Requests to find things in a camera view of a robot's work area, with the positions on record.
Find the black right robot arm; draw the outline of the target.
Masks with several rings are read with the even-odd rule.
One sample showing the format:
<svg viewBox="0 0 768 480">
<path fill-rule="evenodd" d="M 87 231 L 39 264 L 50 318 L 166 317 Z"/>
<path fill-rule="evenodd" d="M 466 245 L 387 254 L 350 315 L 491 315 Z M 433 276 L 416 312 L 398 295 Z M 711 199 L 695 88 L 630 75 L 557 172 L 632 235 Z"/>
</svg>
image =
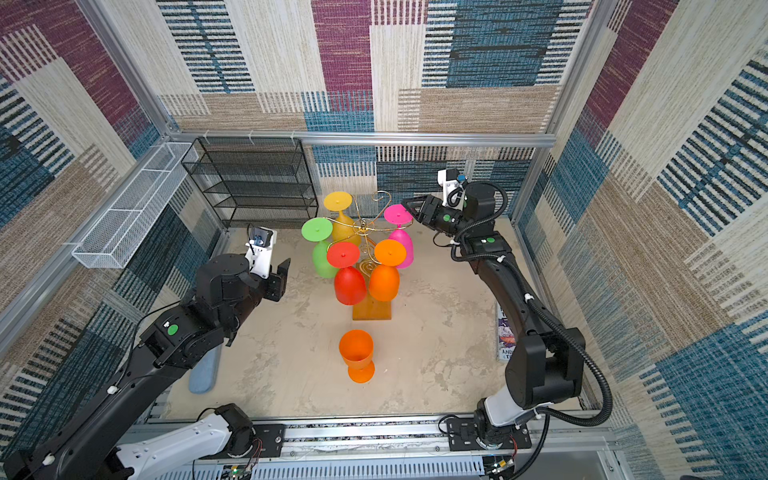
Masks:
<svg viewBox="0 0 768 480">
<path fill-rule="evenodd" d="M 596 423 L 554 407 L 581 392 L 585 341 L 578 329 L 564 328 L 549 314 L 520 272 L 509 243 L 495 228 L 503 212 L 495 204 L 497 190 L 491 182 L 471 182 L 459 208 L 433 195 L 402 203 L 418 223 L 450 237 L 453 260 L 469 264 L 488 286 L 516 338 L 504 387 L 480 400 L 474 413 L 476 441 L 486 449 L 499 448 L 513 430 L 539 415 L 582 427 Z"/>
</svg>

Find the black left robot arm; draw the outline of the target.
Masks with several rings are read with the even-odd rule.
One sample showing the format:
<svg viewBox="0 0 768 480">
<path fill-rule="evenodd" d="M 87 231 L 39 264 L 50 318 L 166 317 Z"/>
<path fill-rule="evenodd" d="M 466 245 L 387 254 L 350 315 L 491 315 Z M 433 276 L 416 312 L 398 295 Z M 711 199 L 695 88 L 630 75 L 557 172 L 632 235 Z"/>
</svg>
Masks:
<svg viewBox="0 0 768 480">
<path fill-rule="evenodd" d="M 127 360 L 63 428 L 33 450 L 4 463 L 10 479 L 115 479 L 129 473 L 117 462 L 117 443 L 151 403 L 208 351 L 230 345 L 262 300 L 277 302 L 287 287 L 289 261 L 250 270 L 243 255 L 222 254 L 196 273 L 196 284 L 140 335 Z"/>
</svg>

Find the dark orange plastic wine glass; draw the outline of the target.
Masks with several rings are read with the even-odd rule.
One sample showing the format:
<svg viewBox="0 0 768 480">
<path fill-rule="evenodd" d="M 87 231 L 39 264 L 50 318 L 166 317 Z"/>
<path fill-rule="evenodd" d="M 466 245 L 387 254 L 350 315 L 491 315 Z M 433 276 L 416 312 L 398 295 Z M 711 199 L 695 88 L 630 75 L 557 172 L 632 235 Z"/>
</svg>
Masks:
<svg viewBox="0 0 768 480">
<path fill-rule="evenodd" d="M 374 341 L 363 330 L 350 330 L 339 342 L 339 352 L 347 365 L 349 378 L 356 383 L 367 383 L 375 374 L 373 363 Z"/>
</svg>

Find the light orange plastic wine glass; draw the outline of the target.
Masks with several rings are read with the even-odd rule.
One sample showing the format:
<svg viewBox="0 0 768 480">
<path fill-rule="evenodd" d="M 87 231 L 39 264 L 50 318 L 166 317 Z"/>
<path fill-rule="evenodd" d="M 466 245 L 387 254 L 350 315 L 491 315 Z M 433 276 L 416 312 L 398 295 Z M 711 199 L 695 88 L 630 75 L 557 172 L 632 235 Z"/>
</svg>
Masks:
<svg viewBox="0 0 768 480">
<path fill-rule="evenodd" d="M 380 302 L 390 302 L 398 294 L 400 274 L 397 267 L 407 258 L 405 247 L 396 240 L 383 240 L 374 249 L 378 262 L 369 282 L 371 296 Z"/>
</svg>

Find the magenta plastic wine glass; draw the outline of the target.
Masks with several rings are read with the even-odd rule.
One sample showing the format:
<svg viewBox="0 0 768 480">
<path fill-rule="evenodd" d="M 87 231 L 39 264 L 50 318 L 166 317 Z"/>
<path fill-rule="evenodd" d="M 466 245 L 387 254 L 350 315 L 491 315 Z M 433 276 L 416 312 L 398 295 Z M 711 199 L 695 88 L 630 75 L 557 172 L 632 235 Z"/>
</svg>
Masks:
<svg viewBox="0 0 768 480">
<path fill-rule="evenodd" d="M 396 227 L 389 235 L 389 239 L 399 242 L 406 250 L 406 258 L 397 268 L 408 268 L 414 260 L 414 248 L 406 227 L 413 221 L 413 216 L 401 204 L 393 204 L 384 211 L 384 218 Z"/>
</svg>

